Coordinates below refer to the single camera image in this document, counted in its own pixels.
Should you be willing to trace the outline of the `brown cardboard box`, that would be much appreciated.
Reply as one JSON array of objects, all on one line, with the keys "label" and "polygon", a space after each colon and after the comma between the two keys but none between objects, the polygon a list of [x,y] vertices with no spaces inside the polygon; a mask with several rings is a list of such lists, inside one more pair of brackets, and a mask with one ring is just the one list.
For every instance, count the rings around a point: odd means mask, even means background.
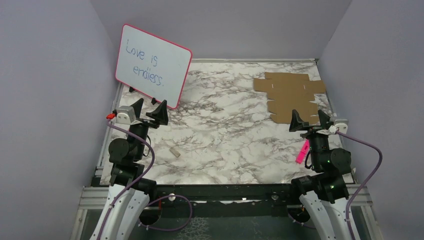
[{"label": "brown cardboard box", "polygon": [[253,89],[267,94],[270,118],[277,124],[289,124],[292,110],[310,124],[319,122],[315,94],[324,94],[326,86],[321,80],[310,80],[308,74],[265,72],[264,78],[253,79]]}]

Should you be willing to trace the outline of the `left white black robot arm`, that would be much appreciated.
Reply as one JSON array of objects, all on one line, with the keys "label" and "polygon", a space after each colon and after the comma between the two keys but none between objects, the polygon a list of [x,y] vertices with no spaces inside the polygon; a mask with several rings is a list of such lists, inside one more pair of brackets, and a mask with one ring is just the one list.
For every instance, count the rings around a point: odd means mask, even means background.
[{"label": "left white black robot arm", "polygon": [[141,118],[144,100],[141,98],[129,106],[121,106],[106,117],[108,127],[127,135],[116,138],[108,146],[112,163],[106,202],[98,223],[91,234],[92,240],[126,240],[136,225],[143,209],[157,200],[156,182],[144,176],[153,166],[138,164],[148,148],[151,161],[155,153],[148,143],[149,129],[166,126],[169,122],[167,101],[147,112]]}]

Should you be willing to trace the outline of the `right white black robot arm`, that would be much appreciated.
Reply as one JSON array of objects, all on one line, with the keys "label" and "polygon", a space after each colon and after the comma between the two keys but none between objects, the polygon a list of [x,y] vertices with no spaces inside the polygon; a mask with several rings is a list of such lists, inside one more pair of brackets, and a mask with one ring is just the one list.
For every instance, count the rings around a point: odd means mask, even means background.
[{"label": "right white black robot arm", "polygon": [[292,179],[288,196],[292,202],[303,204],[322,240],[358,240],[343,178],[352,171],[351,153],[329,146],[330,135],[347,132],[348,120],[330,117],[322,110],[318,118],[320,124],[311,125],[297,110],[292,111],[289,131],[301,131],[301,137],[308,140],[311,169],[316,175]]}]

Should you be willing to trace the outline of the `pink marker pen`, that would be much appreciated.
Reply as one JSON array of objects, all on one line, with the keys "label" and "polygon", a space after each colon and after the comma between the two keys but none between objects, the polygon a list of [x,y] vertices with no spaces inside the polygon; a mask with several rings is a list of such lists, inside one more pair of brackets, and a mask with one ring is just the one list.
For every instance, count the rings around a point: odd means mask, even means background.
[{"label": "pink marker pen", "polygon": [[297,164],[302,164],[305,160],[306,160],[306,156],[308,154],[310,150],[310,143],[308,140],[306,140],[302,146],[302,148],[300,149],[295,162]]}]

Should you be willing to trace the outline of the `small cork stopper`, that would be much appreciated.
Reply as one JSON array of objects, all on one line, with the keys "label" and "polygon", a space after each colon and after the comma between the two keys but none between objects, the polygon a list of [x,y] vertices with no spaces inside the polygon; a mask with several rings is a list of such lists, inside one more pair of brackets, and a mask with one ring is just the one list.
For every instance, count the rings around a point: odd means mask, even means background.
[{"label": "small cork stopper", "polygon": [[174,147],[171,147],[170,149],[169,149],[169,151],[176,157],[176,158],[179,158],[180,156],[181,156],[181,153],[176,149],[176,148],[174,148]]}]

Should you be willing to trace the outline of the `white board with pink frame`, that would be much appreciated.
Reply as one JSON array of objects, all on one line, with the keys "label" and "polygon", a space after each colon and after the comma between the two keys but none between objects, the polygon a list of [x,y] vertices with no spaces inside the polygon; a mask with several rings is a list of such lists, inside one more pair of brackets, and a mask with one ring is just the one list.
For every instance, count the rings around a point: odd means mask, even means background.
[{"label": "white board with pink frame", "polygon": [[124,24],[115,79],[170,109],[179,106],[193,58],[190,49]]}]

